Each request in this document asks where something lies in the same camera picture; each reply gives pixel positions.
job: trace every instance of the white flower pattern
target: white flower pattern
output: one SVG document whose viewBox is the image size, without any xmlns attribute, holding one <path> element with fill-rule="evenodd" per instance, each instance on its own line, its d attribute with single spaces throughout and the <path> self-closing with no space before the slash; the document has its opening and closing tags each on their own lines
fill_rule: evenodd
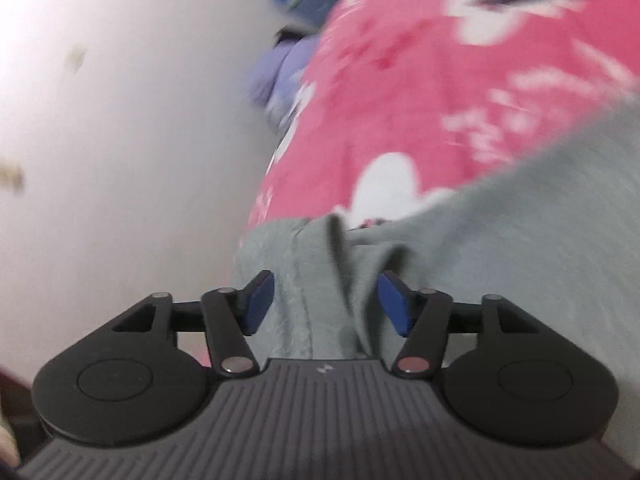
<svg viewBox="0 0 640 480">
<path fill-rule="evenodd" d="M 305 110 L 306 106 L 311 102 L 311 99 L 313 98 L 315 93 L 316 83 L 305 83 L 300 87 L 300 90 L 298 90 L 296 99 L 293 102 L 293 106 L 291 107 L 291 112 L 289 113 L 289 115 L 293 116 L 293 119 L 291 121 L 291 124 L 289 125 L 289 129 L 287 130 L 286 135 L 283 137 L 280 145 L 277 147 L 276 151 L 271 157 L 271 162 L 269 163 L 269 167 L 267 168 L 267 173 L 269 173 L 273 165 L 282 158 L 282 156 L 286 153 L 287 149 L 291 145 L 291 141 L 296 135 L 296 130 L 298 129 L 300 115 L 302 115 L 302 112 Z"/>
<path fill-rule="evenodd" d="M 383 153 L 362 172 L 351 195 L 351 208 L 334 207 L 347 229 L 371 218 L 399 220 L 448 200 L 455 191 L 439 187 L 420 193 L 414 160 L 405 153 Z"/>
</svg>

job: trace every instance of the pink blanket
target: pink blanket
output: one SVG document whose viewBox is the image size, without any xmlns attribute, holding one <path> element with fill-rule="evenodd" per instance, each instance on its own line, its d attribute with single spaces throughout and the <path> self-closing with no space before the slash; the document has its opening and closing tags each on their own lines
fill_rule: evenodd
<svg viewBox="0 0 640 480">
<path fill-rule="evenodd" d="M 249 226 L 340 212 L 349 227 L 446 200 L 623 98 L 640 0 L 342 0 Z"/>
</svg>

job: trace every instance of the gray fabric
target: gray fabric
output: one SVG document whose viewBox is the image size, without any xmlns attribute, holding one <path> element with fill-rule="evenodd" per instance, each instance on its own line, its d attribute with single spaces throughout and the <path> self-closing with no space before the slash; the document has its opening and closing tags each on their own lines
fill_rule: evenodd
<svg viewBox="0 0 640 480">
<path fill-rule="evenodd" d="M 392 360 L 403 340 L 373 294 L 383 269 L 457 301 L 498 293 L 604 362 L 620 403 L 605 442 L 640 466 L 640 106 L 412 218 L 343 232 L 336 217 L 247 235 L 235 284 L 276 273 L 259 359 Z"/>
</svg>

